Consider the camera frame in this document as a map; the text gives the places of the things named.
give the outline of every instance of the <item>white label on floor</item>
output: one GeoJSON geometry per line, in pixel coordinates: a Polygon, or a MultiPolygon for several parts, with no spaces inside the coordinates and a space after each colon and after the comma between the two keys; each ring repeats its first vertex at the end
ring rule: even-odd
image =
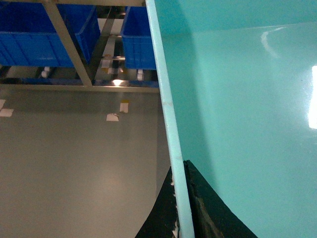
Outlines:
{"type": "Polygon", "coordinates": [[[129,104],[128,103],[121,103],[120,104],[120,112],[121,113],[128,113],[129,111],[129,104]]]}
{"type": "Polygon", "coordinates": [[[116,113],[109,113],[107,115],[107,121],[119,121],[119,116],[116,113]]]}
{"type": "Polygon", "coordinates": [[[3,108],[5,99],[0,99],[0,110],[3,108]]]}
{"type": "Polygon", "coordinates": [[[0,117],[9,118],[12,116],[12,113],[13,113],[13,109],[1,109],[0,117]]]}

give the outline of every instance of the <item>blue plastic crate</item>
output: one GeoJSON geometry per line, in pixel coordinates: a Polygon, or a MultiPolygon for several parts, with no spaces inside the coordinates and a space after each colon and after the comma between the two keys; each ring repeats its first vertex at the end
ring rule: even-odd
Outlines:
{"type": "MultiPolygon", "coordinates": [[[[100,31],[95,6],[59,5],[87,62],[100,31]]],[[[0,64],[73,67],[45,9],[39,3],[0,2],[0,64]]]]}
{"type": "Polygon", "coordinates": [[[146,7],[128,7],[121,35],[127,68],[156,69],[146,7]]]}

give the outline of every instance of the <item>epoxy floor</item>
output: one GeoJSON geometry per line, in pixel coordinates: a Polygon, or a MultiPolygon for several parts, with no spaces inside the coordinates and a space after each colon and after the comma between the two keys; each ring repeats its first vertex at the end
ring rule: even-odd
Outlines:
{"type": "Polygon", "coordinates": [[[0,91],[0,237],[132,238],[169,168],[159,94],[0,91]],[[129,112],[119,121],[121,100],[129,112]]]}

